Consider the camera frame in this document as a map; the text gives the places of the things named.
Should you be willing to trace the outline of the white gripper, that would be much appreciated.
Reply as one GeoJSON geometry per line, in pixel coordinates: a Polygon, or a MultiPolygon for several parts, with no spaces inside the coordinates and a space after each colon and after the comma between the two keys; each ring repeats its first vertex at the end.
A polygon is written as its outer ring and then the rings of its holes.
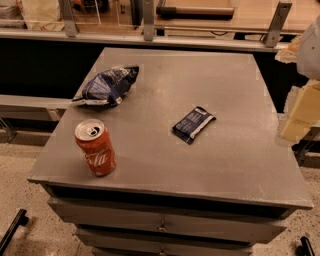
{"type": "Polygon", "coordinates": [[[278,51],[275,59],[296,63],[301,75],[308,77],[306,85],[293,86],[289,91],[284,113],[279,114],[278,137],[288,144],[298,143],[320,121],[320,16],[278,51]]]}

